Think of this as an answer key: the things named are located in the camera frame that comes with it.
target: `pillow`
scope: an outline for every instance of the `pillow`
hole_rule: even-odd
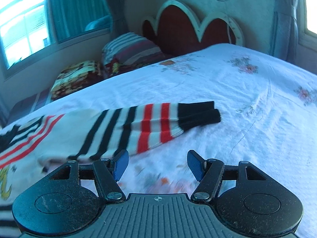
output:
[[[109,75],[114,63],[125,66],[149,65],[162,60],[165,60],[165,56],[157,45],[133,32],[112,40],[102,50],[102,64]]]
[[[55,101],[102,80],[104,77],[99,62],[84,61],[73,64],[58,75],[51,88],[51,100]]]

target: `yellow cartoon print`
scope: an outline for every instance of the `yellow cartoon print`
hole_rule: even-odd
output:
[[[7,182],[8,182],[8,172],[10,167],[4,167],[0,171],[0,198],[3,200],[7,200],[11,195],[12,186],[10,185],[7,190]]]

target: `wall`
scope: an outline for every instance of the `wall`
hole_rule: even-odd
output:
[[[4,81],[0,71],[0,95],[11,109],[18,101],[51,86],[58,74],[68,65],[85,60],[100,60],[101,50],[110,35],[102,35],[66,47],[37,61]]]
[[[295,64],[307,71],[317,74],[317,52],[298,45]]]
[[[131,31],[140,34],[144,16],[156,16],[160,6],[167,0],[126,0],[126,18]],[[269,52],[275,0],[178,0],[187,4],[200,20],[210,12],[227,12],[240,25],[246,47],[264,53]]]

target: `headboard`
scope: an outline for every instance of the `headboard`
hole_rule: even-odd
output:
[[[223,12],[213,12],[202,22],[184,3],[165,2],[156,19],[142,20],[142,34],[159,46],[163,53],[180,56],[207,48],[214,44],[231,43],[244,46],[238,24]]]

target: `black stripe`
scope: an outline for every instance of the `black stripe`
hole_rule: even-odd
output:
[[[126,122],[123,125],[123,131],[120,137],[118,150],[126,149],[129,143],[129,138],[131,135],[131,124],[134,122],[137,107],[130,107]]]
[[[12,128],[12,130],[11,130],[10,138],[8,138],[8,139],[6,140],[6,144],[7,144],[7,145],[4,146],[3,148],[2,148],[2,146],[0,146],[0,147],[1,147],[1,148],[0,148],[0,152],[3,152],[3,151],[5,151],[5,150],[7,150],[8,148],[10,148],[11,146],[13,146],[13,145],[16,144],[17,142],[19,142],[19,141],[21,141],[21,140],[24,140],[30,133],[35,132],[35,131],[41,126],[43,117],[44,117],[44,116],[42,116],[40,119],[38,119],[37,121],[35,121],[34,123],[32,123],[30,126],[24,128],[24,129],[22,129],[22,130],[18,130],[18,129],[20,128],[20,126],[15,125],[15,126]],[[31,130],[31,131],[29,131],[27,134],[25,134],[25,135],[19,137],[18,139],[12,141],[15,136],[20,135],[20,134],[22,134],[23,132],[28,131],[29,129],[31,129],[32,127],[34,127],[36,124],[37,124],[38,126],[37,126],[34,130]]]
[[[7,149],[10,148],[11,146],[13,146],[14,144],[16,144],[17,142],[19,142],[21,140],[24,140],[30,133],[35,132],[37,129],[38,129],[38,127],[36,129],[34,129],[34,130],[30,130],[26,135],[23,135],[23,136],[19,137],[18,139],[12,141],[9,144],[9,146],[7,147]]]
[[[20,135],[21,133],[28,131],[29,129],[31,129],[32,127],[34,127],[36,124],[38,124],[37,128],[41,126],[42,121],[43,121],[44,116],[42,116],[40,119],[38,119],[37,121],[33,122],[30,126],[27,126],[26,128],[19,130],[17,132],[16,135]]]
[[[12,205],[0,206],[0,211],[12,211]]]
[[[14,220],[0,220],[0,227],[16,227],[18,228]]]
[[[9,147],[10,142],[16,136],[19,128],[20,128],[20,126],[15,125],[12,127],[11,131],[8,131],[4,135],[0,135],[0,152],[5,151]]]
[[[100,116],[98,117],[98,119],[95,121],[93,127],[90,129],[90,131],[88,132],[87,136],[86,136],[86,139],[84,141],[84,144],[83,146],[81,147],[80,151],[78,152],[77,155],[75,156],[69,156],[68,159],[69,160],[77,160],[77,158],[80,156],[80,155],[86,155],[90,146],[91,146],[91,143],[93,142],[94,140],[94,137],[96,135],[96,132],[98,131],[102,121],[104,120],[106,114],[107,114],[108,110],[105,110],[103,111]]]
[[[184,131],[220,121],[220,113],[218,109],[214,109],[213,101],[178,104],[178,125]]]
[[[115,125],[117,123],[117,120],[119,118],[121,110],[122,110],[122,108],[115,110],[115,112],[112,115],[110,122],[105,130],[105,133],[102,137],[102,141],[99,145],[98,151],[95,155],[90,157],[91,160],[95,161],[95,160],[100,159],[100,157],[107,151],[108,146],[109,146],[109,142],[110,142],[110,138],[112,136],[113,130],[115,128]]]

